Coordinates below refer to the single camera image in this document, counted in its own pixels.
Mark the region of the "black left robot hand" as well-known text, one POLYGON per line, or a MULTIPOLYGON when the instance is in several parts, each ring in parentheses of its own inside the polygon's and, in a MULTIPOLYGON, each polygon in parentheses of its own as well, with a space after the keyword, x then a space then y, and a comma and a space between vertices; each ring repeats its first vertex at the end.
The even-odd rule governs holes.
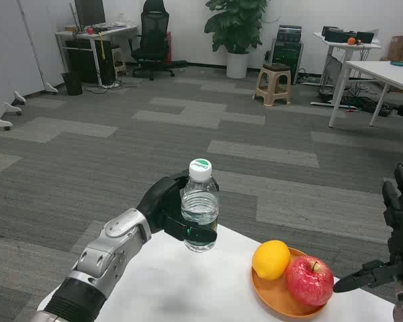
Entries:
POLYGON ((151 233, 163 230, 179 241, 215 242, 214 229, 186 220, 181 214, 181 189, 188 180, 188 170, 161 178, 148 189, 136 209, 145 216, 151 233))

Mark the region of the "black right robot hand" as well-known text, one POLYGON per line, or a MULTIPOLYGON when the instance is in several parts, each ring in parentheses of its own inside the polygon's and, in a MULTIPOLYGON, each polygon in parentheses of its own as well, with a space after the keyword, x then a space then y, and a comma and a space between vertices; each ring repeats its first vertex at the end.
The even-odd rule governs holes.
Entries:
POLYGON ((352 273, 334 285, 335 293, 349 292, 368 286, 375 288, 393 281, 403 284, 403 163, 397 164, 394 176, 396 184, 385 181, 382 187, 384 198, 384 219, 392 228, 388 239, 390 260, 372 260, 362 265, 362 269, 352 273))

